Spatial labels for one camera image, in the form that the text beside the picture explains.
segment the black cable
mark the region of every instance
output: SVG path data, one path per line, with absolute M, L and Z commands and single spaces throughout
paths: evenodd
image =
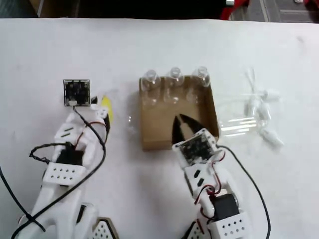
M 225 148 L 227 149 L 232 155 L 233 157 L 235 158 L 235 160 L 237 161 L 237 163 L 239 164 L 239 166 L 244 170 L 244 172 L 246 173 L 246 175 L 249 177 L 250 181 L 254 184 L 258 194 L 259 194 L 259 197 L 261 199 L 261 202 L 263 203 L 263 206 L 264 206 L 264 209 L 265 209 L 265 214 L 266 214 L 266 218 L 267 218 L 267 224 L 268 224 L 268 231 L 267 231 L 267 235 L 266 235 L 266 239 L 269 239 L 269 236 L 270 236 L 270 230 L 271 230 L 271 225 L 270 225 L 270 218 L 269 218 L 269 214 L 268 214 L 268 210 L 267 210 L 267 207 L 266 207 L 266 203 L 265 203 L 265 200 L 263 198 L 263 195 L 261 194 L 257 184 L 255 183 L 254 179 L 252 178 L 252 176 L 248 173 L 248 171 L 245 169 L 245 167 L 241 164 L 241 162 L 239 161 L 239 159 L 237 158 L 237 156 L 235 155 L 235 153 L 227 146 L 224 146 L 224 145 L 216 145 L 217 148 Z
M 40 162 L 44 162 L 46 164 L 49 164 L 51 162 L 49 159 L 47 159 L 46 157 L 39 158 L 38 156 L 35 156 L 34 153 L 40 148 L 47 148 L 47 147 L 50 147 L 50 146 L 58 146 L 58 145 L 62 145 L 62 146 L 66 146 L 66 147 L 68 147 L 68 146 L 74 147 L 69 142 L 67 142 L 67 143 L 48 143 L 48 144 L 43 144 L 43 145 L 37 146 L 33 150 L 31 150 L 29 157 L 34 158 L 35 160 L 38 160 Z
M 42 231 L 45 232 L 45 228 L 39 223 L 37 222 L 27 211 L 26 209 L 24 209 L 24 207 L 21 205 L 21 203 L 19 202 L 19 200 L 16 198 L 16 196 L 14 195 L 13 191 L 11 190 L 11 187 L 9 186 L 8 182 L 6 181 L 3 173 L 2 173 L 2 169 L 0 167 L 0 177 L 5 185 L 5 187 L 7 188 L 7 190 L 9 191 L 11 197 L 13 198 L 13 200 L 15 201 L 15 203 L 18 205 L 18 207 L 23 211 L 23 213 L 25 214 L 25 216 L 29 219 L 30 222 L 33 222 L 35 224 L 37 224 Z
M 104 163 L 105 160 L 105 156 L 106 156 L 106 148 L 105 148 L 105 144 L 103 142 L 103 140 L 101 139 L 101 137 L 99 136 L 99 134 L 96 132 L 96 130 L 90 125 L 90 123 L 88 123 L 84 117 L 77 112 L 77 110 L 75 109 L 75 107 L 73 107 L 73 110 L 76 114 L 79 115 L 79 117 L 81 118 L 81 120 L 84 122 L 84 124 L 89 127 L 94 134 L 97 136 L 99 143 L 102 146 L 102 150 L 103 150 L 103 156 L 102 156 L 102 160 L 100 161 L 100 163 L 88 174 L 86 175 L 80 182 L 78 182 L 74 187 L 72 187 L 71 189 L 69 189 L 67 192 L 65 192 L 62 196 L 58 197 L 56 200 L 54 200 L 52 203 L 50 203 L 49 205 L 47 205 L 45 208 L 43 208 L 42 210 L 40 210 L 38 213 L 36 213 L 33 218 L 36 219 L 37 217 L 39 217 L 41 214 L 43 214 L 44 212 L 46 212 L 48 209 L 50 209 L 52 206 L 54 206 L 56 203 L 60 202 L 62 199 L 64 199 L 66 196 L 68 196 L 70 193 L 72 193 L 75 189 L 77 189 L 79 186 L 81 186 L 86 180 L 88 180 L 100 167 L 101 165 Z M 11 239 L 14 239 L 18 233 L 23 230 L 25 227 L 27 227 L 29 224 L 31 223 L 31 221 L 27 221 L 26 223 L 22 224 L 20 227 L 18 227 L 15 232 L 12 234 Z

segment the red wire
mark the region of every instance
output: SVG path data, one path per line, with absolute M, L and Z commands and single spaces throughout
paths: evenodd
M 207 215 L 205 215 L 204 209 L 203 209 L 202 207 L 200 208 L 200 213 L 201 213 L 201 215 L 202 215 L 203 217 L 205 217 L 206 219 L 212 219 L 212 218 L 208 217 Z
M 202 189 L 200 190 L 200 192 L 199 192 L 199 194 L 198 194 L 198 196 L 197 196 L 197 198 L 196 198 L 196 200 L 195 200 L 195 205 L 198 203 L 198 200 L 199 200 L 199 197 L 200 197 L 200 194 L 204 191 L 204 189 L 205 188 L 207 188 L 207 187 L 209 187 L 209 188 L 212 188 L 213 189 L 213 191 L 215 191 L 215 188 L 214 188 L 214 186 L 213 185 L 210 185 L 210 184 L 206 184 L 204 187 L 202 187 Z
M 217 174 L 217 172 L 216 172 L 216 170 L 215 170 L 214 164 L 212 164 L 211 166 L 213 167 L 213 170 L 214 170 L 214 172 L 215 172 L 215 176 L 216 176 L 216 179 L 217 179 L 217 182 L 218 182 L 218 185 L 219 185 L 219 188 L 218 188 L 217 192 L 214 192 L 214 195 L 217 195 L 217 194 L 219 194 L 220 191 L 221 191 L 221 182 L 220 182 L 220 179 L 219 179 L 219 177 L 218 177 L 218 174 Z
M 106 129 L 106 125 L 105 125 L 104 123 L 101 123 L 101 122 L 98 122 L 98 121 L 93 121 L 93 122 L 90 122 L 89 124 L 101 124 L 101 125 L 103 125 L 103 126 L 105 127 L 105 129 Z M 76 148 L 76 146 L 78 145 L 78 143 L 79 143 L 79 141 L 80 141 L 80 138 L 82 137 L 83 133 L 84 133 L 84 130 L 82 131 L 82 133 L 79 135 L 78 139 L 76 140 L 76 143 L 75 143 L 74 148 Z
M 197 222 L 197 224 L 199 226 L 199 229 L 200 229 L 201 233 L 203 233 L 203 235 L 205 235 L 205 232 L 204 232 L 204 230 L 203 230 L 203 228 L 201 226 L 200 220 L 198 218 L 196 219 L 196 222 Z
M 208 229 L 209 235 L 210 235 L 210 239 L 213 239 L 213 235 L 211 234 L 210 229 Z

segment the white plastic bracket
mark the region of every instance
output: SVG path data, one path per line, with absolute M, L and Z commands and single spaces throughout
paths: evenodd
M 86 168 L 80 165 L 49 163 L 43 182 L 71 186 L 78 183 L 85 172 Z
M 246 213 L 210 223 L 208 228 L 214 239 L 238 239 L 250 234 L 250 223 Z

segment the glass vial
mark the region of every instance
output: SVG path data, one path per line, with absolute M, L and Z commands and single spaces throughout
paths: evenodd
M 160 77 L 155 70 L 148 70 L 141 79 L 142 102 L 154 106 L 160 98 Z
M 204 88 L 209 87 L 210 77 L 207 68 L 204 66 L 196 69 L 190 78 L 190 84 L 186 98 L 192 103 L 202 103 L 204 101 Z
M 175 104 L 183 95 L 184 75 L 173 67 L 164 79 L 164 101 Z

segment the hole pattern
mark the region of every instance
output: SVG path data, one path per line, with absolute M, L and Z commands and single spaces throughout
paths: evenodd
M 242 223 L 242 222 L 243 222 L 243 220 L 242 220 L 242 219 L 240 219 L 240 220 L 239 220 L 239 222 L 240 222 L 240 223 Z M 234 225 L 236 225 L 236 224 L 237 224 L 237 222 L 234 222 Z M 229 223 L 229 224 L 228 224 L 228 226 L 230 227 L 230 226 L 232 226 L 232 224 L 230 224 L 230 223 Z M 226 228 L 226 226 L 225 226 L 225 225 L 223 225 L 222 227 L 223 227 L 223 229 L 224 229 L 224 228 Z M 245 228 L 244 228 L 244 227 L 242 227 L 242 228 L 241 228 L 241 230 L 245 230 Z M 238 229 L 238 228 L 237 228 L 235 231 L 238 233 L 238 232 L 240 231 L 240 229 Z M 233 235 L 233 234 L 234 234 L 234 231 L 230 231 L 230 234 L 232 234 L 232 235 Z M 227 236 L 227 235 L 228 235 L 228 233 L 225 233 L 224 235 L 225 235 L 225 236 Z

